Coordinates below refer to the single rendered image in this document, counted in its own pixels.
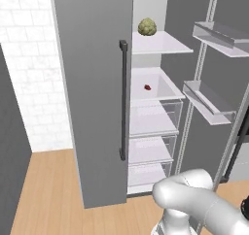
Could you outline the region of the grey fridge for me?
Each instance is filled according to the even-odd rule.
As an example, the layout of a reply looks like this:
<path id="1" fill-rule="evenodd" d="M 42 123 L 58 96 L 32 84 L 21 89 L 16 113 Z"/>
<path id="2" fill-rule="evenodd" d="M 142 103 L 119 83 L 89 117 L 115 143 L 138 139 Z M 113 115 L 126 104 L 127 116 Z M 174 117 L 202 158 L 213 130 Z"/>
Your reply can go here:
<path id="1" fill-rule="evenodd" d="M 184 93 L 162 59 L 194 50 L 165 27 L 169 0 L 133 0 L 127 195 L 170 175 Z"/>

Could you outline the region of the clear fridge drawer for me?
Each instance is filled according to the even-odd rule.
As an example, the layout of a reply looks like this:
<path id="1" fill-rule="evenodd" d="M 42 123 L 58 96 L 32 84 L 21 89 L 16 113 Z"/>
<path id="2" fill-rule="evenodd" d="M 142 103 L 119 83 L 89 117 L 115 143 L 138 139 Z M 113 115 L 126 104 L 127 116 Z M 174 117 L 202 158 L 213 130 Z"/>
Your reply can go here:
<path id="1" fill-rule="evenodd" d="M 181 100 L 144 101 L 130 106 L 129 137 L 177 135 L 182 113 Z"/>
<path id="2" fill-rule="evenodd" d="M 151 192 L 153 185 L 170 175 L 171 162 L 129 166 L 127 194 Z"/>
<path id="3" fill-rule="evenodd" d="M 130 139 L 128 163 L 142 165 L 148 163 L 171 162 L 173 160 L 175 142 L 175 136 Z"/>

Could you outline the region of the grey closed fridge door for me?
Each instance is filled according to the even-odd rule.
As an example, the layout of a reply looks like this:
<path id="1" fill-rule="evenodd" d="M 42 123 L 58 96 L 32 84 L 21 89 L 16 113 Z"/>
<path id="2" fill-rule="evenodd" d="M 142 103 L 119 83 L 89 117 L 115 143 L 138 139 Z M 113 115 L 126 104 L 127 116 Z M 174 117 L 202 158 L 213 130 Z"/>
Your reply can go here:
<path id="1" fill-rule="evenodd" d="M 126 201 L 133 0 L 52 0 L 85 208 Z M 127 42 L 125 161 L 123 54 Z"/>

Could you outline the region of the white fridge shelf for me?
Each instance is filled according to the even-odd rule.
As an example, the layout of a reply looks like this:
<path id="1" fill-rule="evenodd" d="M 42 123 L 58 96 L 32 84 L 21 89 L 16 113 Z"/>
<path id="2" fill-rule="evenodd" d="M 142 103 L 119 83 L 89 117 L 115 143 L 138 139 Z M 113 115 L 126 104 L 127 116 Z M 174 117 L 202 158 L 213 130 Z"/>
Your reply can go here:
<path id="1" fill-rule="evenodd" d="M 175 100 L 185 95 L 160 67 L 131 69 L 131 100 Z"/>
<path id="2" fill-rule="evenodd" d="M 132 53 L 137 54 L 174 54 L 191 53 L 188 48 L 165 31 L 158 31 L 153 36 L 142 36 L 132 33 Z"/>

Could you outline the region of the grey open fridge door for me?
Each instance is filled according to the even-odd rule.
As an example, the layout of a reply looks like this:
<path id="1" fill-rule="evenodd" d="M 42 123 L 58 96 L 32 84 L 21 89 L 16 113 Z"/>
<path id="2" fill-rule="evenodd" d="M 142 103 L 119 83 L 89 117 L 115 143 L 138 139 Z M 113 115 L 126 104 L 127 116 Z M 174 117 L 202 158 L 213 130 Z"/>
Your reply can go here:
<path id="1" fill-rule="evenodd" d="M 249 34 L 249 0 L 169 0 L 168 7 L 165 27 L 194 52 L 164 57 L 167 73 L 182 92 L 184 81 L 203 81 L 236 111 L 233 123 L 210 125 L 184 94 L 171 176 L 204 169 L 215 192 L 249 106 L 249 57 L 228 57 L 196 39 L 193 30 L 197 21 L 217 21 Z M 205 228 L 193 217 L 189 223 Z"/>

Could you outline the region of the clear door bin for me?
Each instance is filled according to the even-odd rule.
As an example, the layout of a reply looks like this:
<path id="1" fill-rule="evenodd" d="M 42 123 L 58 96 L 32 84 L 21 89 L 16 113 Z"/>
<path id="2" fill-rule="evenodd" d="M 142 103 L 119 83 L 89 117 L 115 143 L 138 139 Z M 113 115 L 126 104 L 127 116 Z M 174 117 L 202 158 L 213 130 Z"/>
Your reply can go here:
<path id="1" fill-rule="evenodd" d="M 193 36 L 228 57 L 249 57 L 249 34 L 217 21 L 197 21 Z"/>
<path id="2" fill-rule="evenodd" d="M 203 81 L 184 81 L 183 92 L 210 125 L 233 123 L 236 111 Z"/>

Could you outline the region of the green artichoke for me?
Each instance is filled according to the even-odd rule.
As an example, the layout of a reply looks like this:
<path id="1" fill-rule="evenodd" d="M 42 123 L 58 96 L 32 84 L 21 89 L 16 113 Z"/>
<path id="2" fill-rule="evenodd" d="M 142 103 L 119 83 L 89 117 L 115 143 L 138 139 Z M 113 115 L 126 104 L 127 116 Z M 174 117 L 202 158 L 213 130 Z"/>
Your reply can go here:
<path id="1" fill-rule="evenodd" d="M 157 32 L 157 26 L 155 22 L 146 17 L 140 21 L 138 24 L 138 33 L 143 36 L 153 36 Z"/>

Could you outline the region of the dark grey cabinet side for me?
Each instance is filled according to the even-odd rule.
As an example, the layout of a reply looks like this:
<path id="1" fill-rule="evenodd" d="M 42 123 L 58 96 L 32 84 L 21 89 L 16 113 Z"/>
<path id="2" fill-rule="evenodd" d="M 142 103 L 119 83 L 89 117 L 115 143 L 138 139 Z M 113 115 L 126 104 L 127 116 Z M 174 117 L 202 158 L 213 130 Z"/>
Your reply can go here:
<path id="1" fill-rule="evenodd" d="M 10 235 L 31 157 L 6 59 L 0 45 L 0 235 Z"/>

